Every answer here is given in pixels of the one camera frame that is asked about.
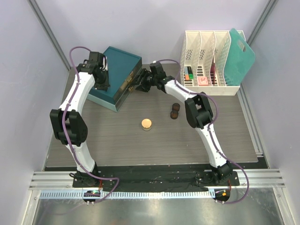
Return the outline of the teal drawer organizer box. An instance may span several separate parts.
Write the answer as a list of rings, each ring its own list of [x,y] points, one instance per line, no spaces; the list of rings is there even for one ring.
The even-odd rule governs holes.
[[[132,70],[142,68],[142,57],[111,46],[104,55],[108,61],[110,87],[107,91],[91,89],[87,99],[114,111],[114,95]]]

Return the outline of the dark brown jar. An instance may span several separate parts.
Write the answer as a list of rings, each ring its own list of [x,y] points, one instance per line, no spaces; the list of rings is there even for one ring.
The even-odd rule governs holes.
[[[180,104],[174,103],[174,104],[172,105],[172,110],[173,110],[173,111],[179,111],[179,110],[180,110]]]
[[[170,118],[171,118],[171,119],[175,120],[175,119],[178,118],[178,116],[179,116],[179,112],[178,112],[178,111],[172,110],[172,111],[170,112]]]

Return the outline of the dark brown jar front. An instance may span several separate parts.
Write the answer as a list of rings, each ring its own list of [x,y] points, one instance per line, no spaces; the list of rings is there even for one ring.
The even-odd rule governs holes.
[[[178,116],[179,116],[179,112],[178,112],[178,111],[172,110],[172,111],[170,112],[170,118],[171,118],[171,119],[175,120],[175,119],[178,118]]]

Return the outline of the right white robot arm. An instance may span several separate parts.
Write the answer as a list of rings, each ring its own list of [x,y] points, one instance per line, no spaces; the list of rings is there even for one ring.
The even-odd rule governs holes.
[[[143,68],[133,79],[132,85],[143,92],[155,86],[184,103],[187,122],[197,131],[208,153],[212,181],[217,185],[227,182],[233,169],[218,142],[208,96],[203,92],[192,93],[174,77],[167,76],[159,62],[150,64],[150,70]]]

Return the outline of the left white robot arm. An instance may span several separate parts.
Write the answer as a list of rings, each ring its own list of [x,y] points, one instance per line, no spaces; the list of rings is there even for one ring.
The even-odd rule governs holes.
[[[87,146],[88,128],[82,118],[82,110],[92,88],[108,90],[108,63],[105,55],[90,51],[89,58],[76,66],[72,59],[72,51],[75,49],[77,47],[69,52],[75,71],[73,84],[59,108],[51,110],[50,120],[55,138],[72,154],[77,172],[84,174],[83,181],[89,187],[95,187],[100,181],[100,176]]]

